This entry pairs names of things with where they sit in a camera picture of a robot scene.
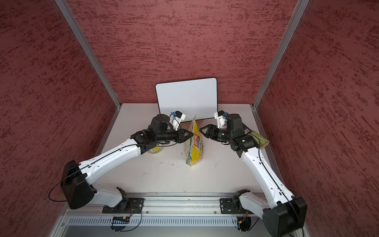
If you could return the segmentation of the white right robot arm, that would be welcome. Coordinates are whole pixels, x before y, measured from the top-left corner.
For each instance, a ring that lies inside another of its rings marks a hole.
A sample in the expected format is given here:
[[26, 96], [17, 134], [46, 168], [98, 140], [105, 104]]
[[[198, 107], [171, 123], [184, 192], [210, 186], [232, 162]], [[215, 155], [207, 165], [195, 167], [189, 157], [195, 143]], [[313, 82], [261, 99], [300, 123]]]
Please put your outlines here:
[[262, 199], [251, 192], [244, 192], [238, 195], [238, 204], [262, 219], [273, 237], [283, 237], [302, 230], [308, 205], [302, 197], [295, 197], [268, 165], [261, 154], [258, 137], [245, 132], [239, 114], [218, 111], [214, 117], [217, 124], [209, 124], [201, 128], [200, 132], [208, 139], [230, 145], [250, 168], [265, 195], [265, 199]]

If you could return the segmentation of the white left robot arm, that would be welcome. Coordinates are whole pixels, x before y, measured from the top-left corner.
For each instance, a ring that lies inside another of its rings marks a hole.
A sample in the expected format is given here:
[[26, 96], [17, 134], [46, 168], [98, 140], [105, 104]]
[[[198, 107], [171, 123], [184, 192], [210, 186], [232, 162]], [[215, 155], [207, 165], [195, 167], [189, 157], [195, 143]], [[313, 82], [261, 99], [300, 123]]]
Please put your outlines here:
[[119, 213], [125, 211], [130, 205], [126, 192], [120, 187], [103, 188], [97, 185], [97, 180], [108, 171], [155, 147], [172, 146], [192, 138], [193, 133], [180, 126], [185, 117], [180, 111], [172, 112], [169, 116], [158, 114], [147, 129], [134, 133], [115, 148], [80, 163], [66, 163], [59, 185], [70, 209], [90, 204], [102, 205]]

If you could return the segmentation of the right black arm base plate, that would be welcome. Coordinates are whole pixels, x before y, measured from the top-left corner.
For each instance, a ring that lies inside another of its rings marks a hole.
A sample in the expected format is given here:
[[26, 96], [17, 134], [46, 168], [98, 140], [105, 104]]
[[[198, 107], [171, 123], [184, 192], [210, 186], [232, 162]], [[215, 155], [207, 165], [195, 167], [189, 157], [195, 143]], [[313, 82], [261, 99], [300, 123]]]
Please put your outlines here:
[[253, 212], [244, 209], [238, 199], [235, 198], [221, 198], [220, 211], [222, 214], [253, 214]]

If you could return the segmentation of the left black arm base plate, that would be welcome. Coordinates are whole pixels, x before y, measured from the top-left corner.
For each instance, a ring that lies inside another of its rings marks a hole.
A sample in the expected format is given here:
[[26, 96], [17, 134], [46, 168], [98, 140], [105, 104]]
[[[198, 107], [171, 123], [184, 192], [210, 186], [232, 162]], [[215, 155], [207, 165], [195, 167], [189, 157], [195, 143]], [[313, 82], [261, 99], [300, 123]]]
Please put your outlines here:
[[141, 214], [145, 199], [144, 198], [129, 198], [128, 200], [123, 199], [115, 207], [104, 206], [103, 214]]

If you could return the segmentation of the yellow oats bag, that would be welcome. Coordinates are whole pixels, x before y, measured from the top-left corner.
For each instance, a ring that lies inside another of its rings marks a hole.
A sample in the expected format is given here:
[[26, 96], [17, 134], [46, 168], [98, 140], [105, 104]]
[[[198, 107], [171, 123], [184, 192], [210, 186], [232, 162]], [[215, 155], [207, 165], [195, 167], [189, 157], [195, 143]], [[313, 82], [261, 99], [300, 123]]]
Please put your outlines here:
[[203, 140], [202, 134], [197, 126], [196, 117], [193, 118], [190, 124], [190, 131], [193, 137], [185, 142], [184, 155], [186, 156], [186, 164], [194, 166], [203, 158]]

